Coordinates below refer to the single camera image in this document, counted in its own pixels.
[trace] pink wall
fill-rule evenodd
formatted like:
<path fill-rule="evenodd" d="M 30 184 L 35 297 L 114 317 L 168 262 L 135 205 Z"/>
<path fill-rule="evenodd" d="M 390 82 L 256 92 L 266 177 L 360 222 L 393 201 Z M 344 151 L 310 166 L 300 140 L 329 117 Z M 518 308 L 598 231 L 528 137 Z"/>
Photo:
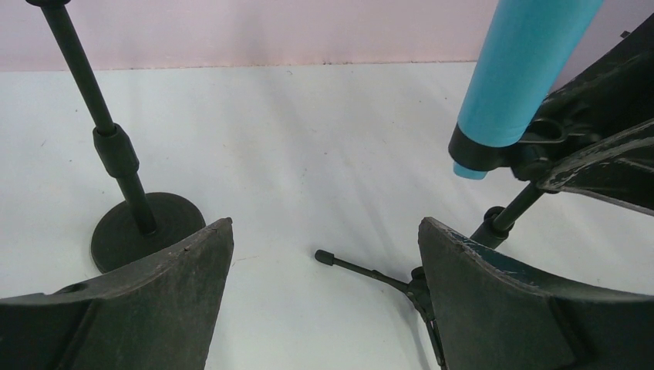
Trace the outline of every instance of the pink wall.
<path fill-rule="evenodd" d="M 475 60 L 497 0 L 72 0 L 97 69 Z M 0 2 L 0 71 L 65 69 L 41 12 Z"/>

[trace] black microphone stand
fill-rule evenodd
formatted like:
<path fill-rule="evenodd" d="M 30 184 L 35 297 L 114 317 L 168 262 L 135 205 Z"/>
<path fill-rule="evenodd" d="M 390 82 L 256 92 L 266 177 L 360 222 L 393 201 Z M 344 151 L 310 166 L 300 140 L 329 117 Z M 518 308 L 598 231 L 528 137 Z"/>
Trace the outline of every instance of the black microphone stand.
<path fill-rule="evenodd" d="M 96 128 L 93 143 L 125 201 L 111 209 L 93 232 L 91 255 L 102 272 L 114 270 L 182 241 L 205 226 L 200 211 L 170 193 L 146 194 L 130 138 L 115 124 L 65 5 L 70 0 L 27 0 L 43 11 Z"/>

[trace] white tabletop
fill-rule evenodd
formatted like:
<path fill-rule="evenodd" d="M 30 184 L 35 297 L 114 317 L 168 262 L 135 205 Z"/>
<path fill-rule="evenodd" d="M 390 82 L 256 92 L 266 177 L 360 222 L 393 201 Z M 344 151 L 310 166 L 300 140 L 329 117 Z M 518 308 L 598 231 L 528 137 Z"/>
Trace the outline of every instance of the white tabletop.
<path fill-rule="evenodd" d="M 524 186 L 452 174 L 447 144 L 472 63 L 99 72 L 146 190 L 234 219 L 207 369 L 437 368 L 399 292 L 318 249 L 409 279 L 425 216 L 471 234 Z M 121 201 L 68 72 L 0 73 L 0 297 L 99 274 L 97 221 Z M 500 252 L 589 284 L 654 294 L 654 219 L 547 195 Z"/>

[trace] blue cylinder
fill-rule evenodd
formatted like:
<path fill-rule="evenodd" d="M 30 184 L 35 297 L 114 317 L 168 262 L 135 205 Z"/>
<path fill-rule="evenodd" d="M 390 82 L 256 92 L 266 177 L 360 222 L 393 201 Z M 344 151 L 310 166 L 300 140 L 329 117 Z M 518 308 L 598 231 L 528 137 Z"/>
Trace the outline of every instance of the blue cylinder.
<path fill-rule="evenodd" d="M 515 144 L 601 5 L 500 0 L 459 112 L 462 134 L 481 146 Z M 476 179 L 485 174 L 458 164 L 454 172 Z"/>

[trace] tripod stand base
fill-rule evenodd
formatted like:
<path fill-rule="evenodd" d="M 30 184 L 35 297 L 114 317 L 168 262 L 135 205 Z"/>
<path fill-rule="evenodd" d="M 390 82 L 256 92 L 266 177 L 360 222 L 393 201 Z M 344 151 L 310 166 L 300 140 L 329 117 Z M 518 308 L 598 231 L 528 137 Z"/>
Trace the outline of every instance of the tripod stand base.
<path fill-rule="evenodd" d="M 91 239 L 91 256 L 100 272 L 109 272 L 161 251 L 195 233 L 205 225 L 190 201 L 170 193 L 146 194 L 157 230 L 143 235 L 129 207 L 122 202 L 98 223 Z"/>

